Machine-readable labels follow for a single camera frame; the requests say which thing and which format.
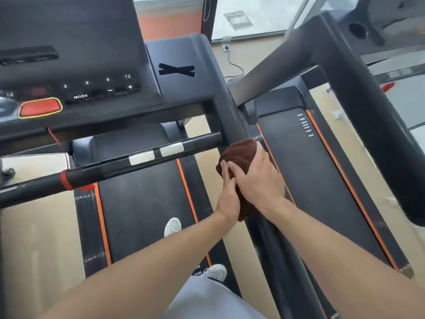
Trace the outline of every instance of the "white shirt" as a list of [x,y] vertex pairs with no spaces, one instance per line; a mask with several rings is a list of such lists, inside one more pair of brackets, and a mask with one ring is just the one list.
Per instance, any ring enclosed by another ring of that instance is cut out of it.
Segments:
[[266,319],[224,285],[203,276],[191,276],[162,319]]

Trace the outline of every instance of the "brown cloth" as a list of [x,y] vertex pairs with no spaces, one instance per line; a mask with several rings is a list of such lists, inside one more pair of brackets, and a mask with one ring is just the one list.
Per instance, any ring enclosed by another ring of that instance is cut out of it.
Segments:
[[[248,173],[249,166],[251,165],[252,160],[254,159],[255,153],[257,152],[257,141],[254,139],[246,139],[243,141],[239,141],[231,144],[226,151],[220,156],[218,160],[218,165],[215,167],[217,172],[221,175],[221,165],[220,162],[222,160],[226,162],[233,162],[241,167],[245,174]],[[229,176],[233,178],[235,175],[229,168]],[[241,201],[241,212],[239,213],[239,221],[241,222],[248,216],[259,215],[260,212],[257,208],[251,203],[249,203],[245,197],[243,197],[239,187],[236,186],[236,193],[239,196],[239,200]]]

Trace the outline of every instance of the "red button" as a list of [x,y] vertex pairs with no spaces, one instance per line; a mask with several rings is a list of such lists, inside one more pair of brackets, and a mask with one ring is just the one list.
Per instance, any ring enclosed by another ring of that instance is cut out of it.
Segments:
[[37,99],[35,101],[26,101],[21,104],[19,110],[20,117],[38,117],[46,114],[60,112],[62,105],[58,99]]

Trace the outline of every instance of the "orange wall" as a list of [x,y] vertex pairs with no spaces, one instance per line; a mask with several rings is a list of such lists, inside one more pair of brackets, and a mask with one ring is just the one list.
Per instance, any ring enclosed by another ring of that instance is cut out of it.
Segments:
[[168,16],[141,16],[139,24],[144,41],[182,37],[201,32],[202,11]]

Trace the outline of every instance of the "forearm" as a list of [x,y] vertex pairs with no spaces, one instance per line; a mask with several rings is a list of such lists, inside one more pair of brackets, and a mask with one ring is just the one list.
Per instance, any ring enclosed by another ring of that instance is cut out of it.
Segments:
[[214,213],[86,279],[43,319],[156,318],[229,230]]
[[425,290],[287,200],[271,221],[344,319],[422,318]]

